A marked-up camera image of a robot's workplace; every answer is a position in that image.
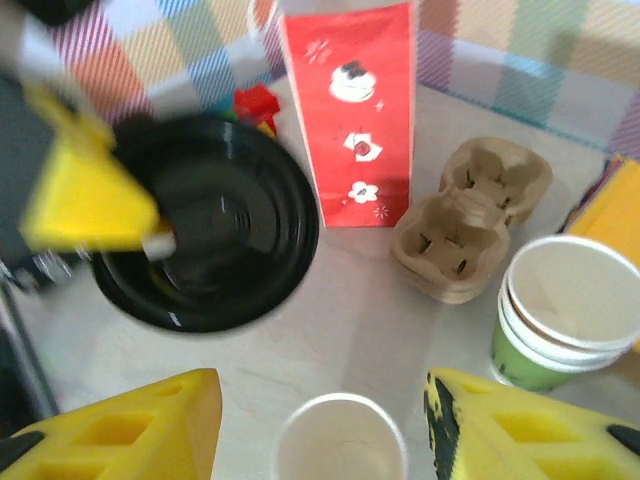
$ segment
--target black plastic bowl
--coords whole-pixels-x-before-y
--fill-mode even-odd
[[[178,251],[154,263],[142,252],[94,255],[98,286],[116,307],[164,329],[220,332],[294,291],[315,254],[319,220],[313,190],[284,148],[207,114],[119,137],[116,157],[175,225]]]

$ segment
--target plaid fabric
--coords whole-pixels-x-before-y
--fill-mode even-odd
[[[418,81],[638,157],[638,3],[422,0]],[[285,73],[276,26],[262,28],[271,4],[99,0],[60,28],[29,22],[22,67],[111,121],[139,110],[227,109],[235,88]]]

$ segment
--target red paper bag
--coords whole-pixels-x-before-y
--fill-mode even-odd
[[[393,226],[409,207],[414,2],[284,16],[285,58],[325,225]]]

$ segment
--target cardboard cup holder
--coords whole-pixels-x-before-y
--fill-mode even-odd
[[[499,138],[469,140],[447,161],[440,192],[396,224],[391,253],[401,276],[444,303],[476,297],[509,248],[507,226],[526,221],[553,179],[549,164]]]

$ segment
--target white table surface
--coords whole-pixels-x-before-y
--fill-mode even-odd
[[[288,83],[273,88],[283,107],[279,136],[308,169]],[[529,222],[512,230],[509,255],[553,232],[602,167],[602,153],[419,87],[414,198],[435,192],[447,158],[481,135],[532,148],[555,174]],[[480,297],[446,306],[394,275],[389,235],[389,229],[323,230],[290,300],[225,335],[180,336],[132,321],[101,295],[87,268],[48,296],[19,303],[64,411],[194,368],[217,368],[224,414],[215,480],[267,479],[283,421],[312,397],[336,391],[368,396],[386,409],[406,438],[410,478],[431,480],[421,393],[427,370],[447,366],[491,378],[488,348],[505,265]],[[638,362],[630,356],[553,396],[640,424],[640,369],[632,368]]]

